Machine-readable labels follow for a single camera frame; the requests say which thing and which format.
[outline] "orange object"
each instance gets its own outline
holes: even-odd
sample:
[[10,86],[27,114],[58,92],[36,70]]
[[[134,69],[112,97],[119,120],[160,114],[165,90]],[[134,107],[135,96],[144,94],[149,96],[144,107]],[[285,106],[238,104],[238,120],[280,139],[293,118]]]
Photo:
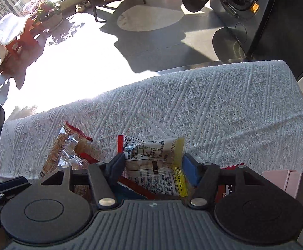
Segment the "orange object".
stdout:
[[24,28],[24,33],[20,35],[20,39],[15,39],[5,47],[7,50],[13,55],[15,58],[19,58],[17,54],[17,50],[19,49],[20,46],[23,46],[24,44],[33,47],[38,44],[38,41],[34,39],[34,37],[31,34],[31,29],[34,24],[34,21],[32,21],[30,18],[26,21],[25,28]]

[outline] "washing machine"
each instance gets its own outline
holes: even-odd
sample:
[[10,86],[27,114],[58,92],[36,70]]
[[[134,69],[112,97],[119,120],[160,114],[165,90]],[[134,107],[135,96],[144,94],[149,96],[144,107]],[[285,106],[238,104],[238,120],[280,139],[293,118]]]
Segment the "washing machine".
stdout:
[[[275,0],[210,0],[210,6],[233,33],[243,51],[251,56],[259,41]],[[208,0],[182,0],[191,12],[201,10]]]

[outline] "red package edge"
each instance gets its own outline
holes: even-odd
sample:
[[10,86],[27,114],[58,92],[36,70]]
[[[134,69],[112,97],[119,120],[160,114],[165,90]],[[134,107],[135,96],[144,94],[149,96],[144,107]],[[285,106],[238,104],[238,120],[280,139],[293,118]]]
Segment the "red package edge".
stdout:
[[[94,164],[98,163],[99,161],[95,158],[91,157],[89,154],[82,152],[79,154],[79,156],[83,159],[86,159],[88,163]],[[135,182],[129,180],[128,178],[125,178],[123,176],[120,176],[118,179],[119,182],[126,185],[127,187],[131,188],[134,192],[145,196],[147,199],[156,199],[156,195],[149,192],[147,189],[143,188],[142,186],[137,185]]]
[[124,152],[124,135],[118,135],[118,153]]
[[84,138],[86,138],[88,141],[92,142],[92,138],[89,136],[86,136],[84,132],[82,132],[79,128],[72,126],[71,124],[69,124],[69,122],[67,120],[64,121],[64,123],[66,123],[68,125],[69,128],[71,128],[72,130],[74,130],[75,132],[77,132],[78,134],[82,135]]

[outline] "sunlit floor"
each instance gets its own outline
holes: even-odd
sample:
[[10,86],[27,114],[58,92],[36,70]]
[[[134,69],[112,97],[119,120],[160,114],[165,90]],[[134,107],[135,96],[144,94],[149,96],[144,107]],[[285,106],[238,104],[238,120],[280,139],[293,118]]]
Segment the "sunlit floor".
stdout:
[[97,13],[102,22],[95,22],[92,10],[68,14],[50,35],[36,38],[39,47],[9,61],[0,76],[6,119],[15,106],[47,111],[157,71],[226,56],[215,49],[223,24],[208,5],[192,14],[181,0],[122,0],[97,7]]

